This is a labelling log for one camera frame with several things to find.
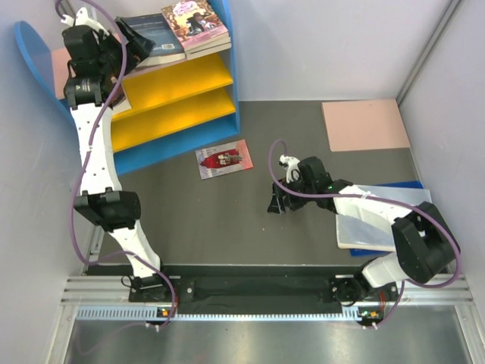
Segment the dark blue paperback book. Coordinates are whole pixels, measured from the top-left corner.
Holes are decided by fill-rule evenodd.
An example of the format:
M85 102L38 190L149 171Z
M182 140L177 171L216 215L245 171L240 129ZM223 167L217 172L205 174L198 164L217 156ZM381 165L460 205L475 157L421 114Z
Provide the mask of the dark blue paperback book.
M182 61L186 58L183 47L162 13L122 17L122 20L140 36L154 43L149 56L137 66L139 69Z

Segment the pink purple paperback book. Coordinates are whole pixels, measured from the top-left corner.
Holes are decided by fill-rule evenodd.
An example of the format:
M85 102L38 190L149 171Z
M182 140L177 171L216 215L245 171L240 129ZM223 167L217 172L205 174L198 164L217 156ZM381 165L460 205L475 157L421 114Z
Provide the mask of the pink purple paperback book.
M186 52L229 38L229 32L208 1L178 1L161 9Z

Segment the blue treehouse paperback book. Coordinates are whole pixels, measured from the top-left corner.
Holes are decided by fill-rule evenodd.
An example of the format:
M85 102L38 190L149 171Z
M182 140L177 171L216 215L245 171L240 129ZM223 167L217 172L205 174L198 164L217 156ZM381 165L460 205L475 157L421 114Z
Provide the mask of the blue treehouse paperback book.
M187 55L202 55L210 54L213 52L220 52L231 47L231 38L229 36L221 37L219 39L213 39L204 45L198 45L193 49L186 51Z

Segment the red pink picture book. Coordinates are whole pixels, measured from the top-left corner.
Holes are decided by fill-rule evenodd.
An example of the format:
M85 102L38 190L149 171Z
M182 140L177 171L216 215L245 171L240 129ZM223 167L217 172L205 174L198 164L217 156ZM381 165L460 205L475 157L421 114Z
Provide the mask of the red pink picture book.
M245 140L198 149L195 154L202 180L253 168Z

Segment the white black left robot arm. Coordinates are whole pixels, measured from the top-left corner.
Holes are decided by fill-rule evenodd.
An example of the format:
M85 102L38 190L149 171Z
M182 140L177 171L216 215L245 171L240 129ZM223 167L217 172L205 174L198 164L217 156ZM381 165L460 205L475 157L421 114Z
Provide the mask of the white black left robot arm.
M111 235L127 255L133 269L131 302L170 300L174 298L172 283L160 275L162 262L142 230L138 195L120 184L111 142L113 107L124 96L116 82L146 60L155 44L116 18L127 40L123 49L85 8L75 17L64 16L63 21L68 25L62 36L70 55L64 96L77 128L83 163L74 209Z

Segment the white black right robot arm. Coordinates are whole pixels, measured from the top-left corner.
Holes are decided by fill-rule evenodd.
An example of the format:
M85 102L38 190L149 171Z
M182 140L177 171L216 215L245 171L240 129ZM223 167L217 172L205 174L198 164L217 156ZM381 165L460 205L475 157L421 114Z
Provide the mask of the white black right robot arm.
M314 156L299 160L282 154L278 163L285 176L273 181L268 212L283 214L313 202L378 230L394 245L393 251L368 261L355 274L353 288L359 298L371 300L383 286L397 281L424 286L449 263L459 261L459 245L433 203L412 206L377 196L347 180L334 180Z

